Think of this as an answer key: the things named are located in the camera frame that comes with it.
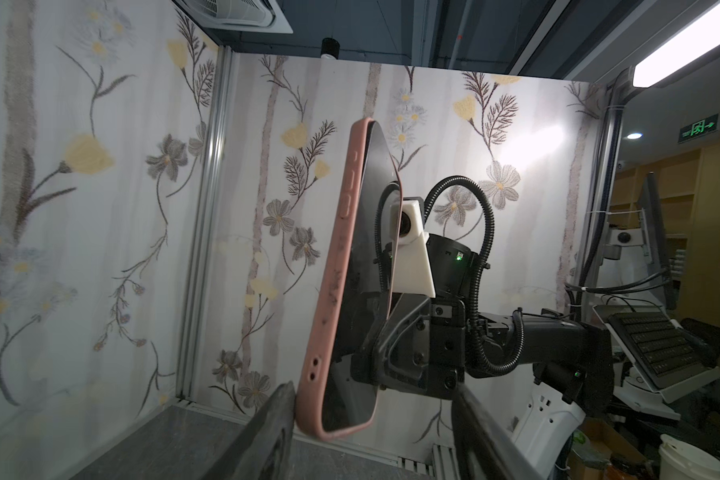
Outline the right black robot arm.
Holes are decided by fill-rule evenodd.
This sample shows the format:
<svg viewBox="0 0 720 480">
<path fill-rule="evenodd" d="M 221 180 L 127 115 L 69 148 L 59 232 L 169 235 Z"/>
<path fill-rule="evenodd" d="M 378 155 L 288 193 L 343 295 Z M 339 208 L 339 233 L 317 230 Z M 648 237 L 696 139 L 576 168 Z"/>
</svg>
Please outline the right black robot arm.
<svg viewBox="0 0 720 480">
<path fill-rule="evenodd" d="M 483 211 L 478 251 L 425 231 L 438 197 L 455 187 Z M 575 313 L 480 312 L 494 231 L 486 194 L 465 176 L 441 180 L 425 197 L 406 198 L 395 228 L 401 246 L 375 243 L 383 283 L 393 291 L 391 310 L 372 324 L 351 358 L 350 375 L 377 388 L 449 401 L 461 478 L 555 479 L 574 431 L 612 394 L 610 335 Z M 464 380 L 504 376 L 521 365 L 532 367 L 533 386 L 507 434 Z"/>
</svg>

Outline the phone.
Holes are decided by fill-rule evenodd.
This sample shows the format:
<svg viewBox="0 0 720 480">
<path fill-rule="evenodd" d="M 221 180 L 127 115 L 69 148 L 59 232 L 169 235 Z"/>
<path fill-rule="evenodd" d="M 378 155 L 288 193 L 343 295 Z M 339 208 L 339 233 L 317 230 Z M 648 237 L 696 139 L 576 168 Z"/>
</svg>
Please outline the phone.
<svg viewBox="0 0 720 480">
<path fill-rule="evenodd" d="M 355 122 L 296 396 L 297 426 L 313 438 L 341 438 L 373 420 L 373 350 L 393 299 L 402 201 L 381 126 Z"/>
</svg>

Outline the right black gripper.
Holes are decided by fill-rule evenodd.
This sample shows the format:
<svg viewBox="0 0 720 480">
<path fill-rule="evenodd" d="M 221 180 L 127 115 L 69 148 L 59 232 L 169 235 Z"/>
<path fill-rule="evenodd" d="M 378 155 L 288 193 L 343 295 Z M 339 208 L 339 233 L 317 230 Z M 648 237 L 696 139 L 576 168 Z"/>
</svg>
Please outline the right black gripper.
<svg viewBox="0 0 720 480">
<path fill-rule="evenodd" d="M 464 381 L 466 320 L 459 299 L 394 293 L 388 316 L 374 322 L 351 356 L 351 378 L 402 393 L 453 398 Z"/>
</svg>

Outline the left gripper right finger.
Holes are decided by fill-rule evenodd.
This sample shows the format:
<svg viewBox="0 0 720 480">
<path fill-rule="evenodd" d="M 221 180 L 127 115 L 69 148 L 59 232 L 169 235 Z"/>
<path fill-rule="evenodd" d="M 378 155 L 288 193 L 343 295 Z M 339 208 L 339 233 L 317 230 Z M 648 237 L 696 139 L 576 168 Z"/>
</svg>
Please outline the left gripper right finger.
<svg viewBox="0 0 720 480">
<path fill-rule="evenodd" d="M 542 479 L 467 386 L 455 391 L 451 422 L 461 479 Z"/>
</svg>

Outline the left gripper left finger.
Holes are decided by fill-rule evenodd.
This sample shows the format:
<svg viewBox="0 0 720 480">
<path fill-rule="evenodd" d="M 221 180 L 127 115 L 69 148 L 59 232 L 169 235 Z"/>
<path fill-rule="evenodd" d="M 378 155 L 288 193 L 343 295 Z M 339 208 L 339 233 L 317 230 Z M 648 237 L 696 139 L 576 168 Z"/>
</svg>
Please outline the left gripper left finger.
<svg viewBox="0 0 720 480">
<path fill-rule="evenodd" d="M 292 382 L 279 385 L 202 479 L 285 479 L 295 400 Z"/>
</svg>

